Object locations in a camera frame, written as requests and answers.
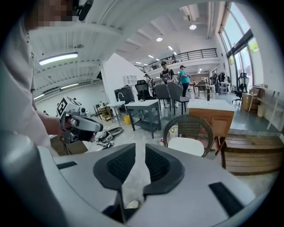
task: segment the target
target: teal shirt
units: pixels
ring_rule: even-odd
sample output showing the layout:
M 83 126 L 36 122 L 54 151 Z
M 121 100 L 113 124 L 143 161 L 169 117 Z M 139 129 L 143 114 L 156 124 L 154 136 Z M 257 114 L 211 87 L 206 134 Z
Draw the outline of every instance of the teal shirt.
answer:
M 182 75 L 186 75 L 186 72 L 185 71 L 179 71 L 179 77 L 181 78 L 181 83 L 189 83 L 190 82 L 190 79 L 189 77 L 184 77 Z

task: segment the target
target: yellow bin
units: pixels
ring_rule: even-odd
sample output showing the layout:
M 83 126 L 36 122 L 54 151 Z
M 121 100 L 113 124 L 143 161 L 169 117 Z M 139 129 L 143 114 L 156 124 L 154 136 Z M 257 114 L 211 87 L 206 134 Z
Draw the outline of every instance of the yellow bin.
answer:
M 125 124 L 127 124 L 127 125 L 131 125 L 129 115 L 124 116 L 124 117 L 123 117 L 123 119 L 124 119 L 124 121 L 125 121 Z

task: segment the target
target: wooden steps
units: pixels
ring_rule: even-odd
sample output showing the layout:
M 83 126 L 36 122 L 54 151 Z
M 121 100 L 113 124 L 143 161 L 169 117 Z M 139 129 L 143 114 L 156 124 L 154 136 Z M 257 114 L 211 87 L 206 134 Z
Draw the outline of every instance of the wooden steps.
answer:
M 279 137 L 228 135 L 222 152 L 232 174 L 260 175 L 281 168 L 284 144 Z

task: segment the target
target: vr headset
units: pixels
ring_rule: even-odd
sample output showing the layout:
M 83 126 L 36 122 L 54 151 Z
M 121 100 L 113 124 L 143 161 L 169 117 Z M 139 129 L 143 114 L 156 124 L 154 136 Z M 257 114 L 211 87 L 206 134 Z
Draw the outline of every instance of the vr headset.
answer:
M 85 20 L 93 2 L 94 0 L 73 0 L 73 16 L 77 16 L 79 21 Z

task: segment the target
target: white chair seat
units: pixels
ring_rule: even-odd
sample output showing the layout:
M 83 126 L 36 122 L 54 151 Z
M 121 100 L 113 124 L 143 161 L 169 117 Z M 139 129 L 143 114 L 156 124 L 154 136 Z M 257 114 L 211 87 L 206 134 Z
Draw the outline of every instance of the white chair seat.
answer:
M 195 139 L 175 137 L 169 141 L 168 148 L 201 157 L 204 154 L 203 144 Z

